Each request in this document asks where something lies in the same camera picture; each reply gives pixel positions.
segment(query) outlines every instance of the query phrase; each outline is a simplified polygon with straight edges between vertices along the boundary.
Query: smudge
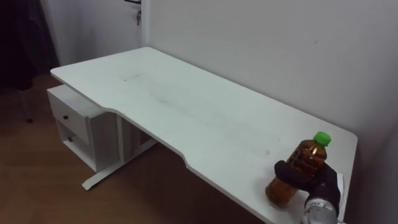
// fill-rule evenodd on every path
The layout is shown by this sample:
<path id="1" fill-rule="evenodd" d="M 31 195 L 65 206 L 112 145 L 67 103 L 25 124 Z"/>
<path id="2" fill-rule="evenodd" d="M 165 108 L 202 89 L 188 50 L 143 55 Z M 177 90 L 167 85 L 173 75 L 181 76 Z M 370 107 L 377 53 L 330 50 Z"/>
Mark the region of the smudge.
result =
<path id="1" fill-rule="evenodd" d="M 128 80 L 130 80 L 130 79 L 132 79 L 132 78 L 136 78 L 136 77 L 138 77 L 138 76 L 139 76 L 139 74 L 133 75 L 132 77 L 129 77 L 129 78 L 123 80 L 123 81 L 124 81 L 124 82 L 127 82 Z"/>

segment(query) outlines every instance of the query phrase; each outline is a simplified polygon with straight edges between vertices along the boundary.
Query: clear plastic bottle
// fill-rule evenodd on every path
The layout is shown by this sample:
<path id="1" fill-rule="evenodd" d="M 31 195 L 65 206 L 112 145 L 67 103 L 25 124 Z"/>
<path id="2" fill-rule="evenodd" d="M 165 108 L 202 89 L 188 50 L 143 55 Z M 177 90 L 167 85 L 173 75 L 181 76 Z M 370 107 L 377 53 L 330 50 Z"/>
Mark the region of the clear plastic bottle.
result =
<path id="1" fill-rule="evenodd" d="M 313 139 L 303 140 L 286 163 L 296 170 L 316 175 L 327 158 L 325 147 L 330 141 L 331 138 L 327 133 L 319 131 Z M 296 188 L 276 177 L 266 187 L 268 199 L 280 208 L 286 207 L 296 192 Z"/>

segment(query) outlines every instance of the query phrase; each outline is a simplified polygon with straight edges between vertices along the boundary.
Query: hand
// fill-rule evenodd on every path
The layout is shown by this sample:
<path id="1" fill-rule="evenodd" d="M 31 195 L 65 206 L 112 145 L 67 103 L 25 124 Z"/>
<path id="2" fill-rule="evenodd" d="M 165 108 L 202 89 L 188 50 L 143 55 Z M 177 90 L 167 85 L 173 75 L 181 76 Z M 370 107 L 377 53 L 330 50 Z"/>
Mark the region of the hand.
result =
<path id="1" fill-rule="evenodd" d="M 310 194 L 308 200 L 323 198 L 330 202 L 339 213 L 340 191 L 337 186 L 337 173 L 328 164 L 323 164 L 316 177 L 293 169 L 285 161 L 275 164 L 278 179 Z"/>

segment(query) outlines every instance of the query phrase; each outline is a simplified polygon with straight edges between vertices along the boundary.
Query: door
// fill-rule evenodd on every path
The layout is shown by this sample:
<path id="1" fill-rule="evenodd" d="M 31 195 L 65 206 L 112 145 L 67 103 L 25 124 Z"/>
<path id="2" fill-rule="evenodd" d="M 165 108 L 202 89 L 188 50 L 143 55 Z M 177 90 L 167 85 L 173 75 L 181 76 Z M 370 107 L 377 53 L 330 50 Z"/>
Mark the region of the door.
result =
<path id="1" fill-rule="evenodd" d="M 141 6 L 124 0 L 41 0 L 61 65 L 141 46 Z"/>

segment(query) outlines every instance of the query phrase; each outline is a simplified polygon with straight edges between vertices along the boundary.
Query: dark curtain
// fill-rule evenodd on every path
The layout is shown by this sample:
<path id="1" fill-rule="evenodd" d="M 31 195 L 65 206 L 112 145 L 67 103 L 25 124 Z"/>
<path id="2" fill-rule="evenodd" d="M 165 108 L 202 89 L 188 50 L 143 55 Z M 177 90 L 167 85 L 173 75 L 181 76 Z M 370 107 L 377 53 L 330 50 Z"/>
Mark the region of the dark curtain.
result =
<path id="1" fill-rule="evenodd" d="M 0 10 L 0 88 L 26 90 L 58 66 L 40 0 L 1 0 Z"/>

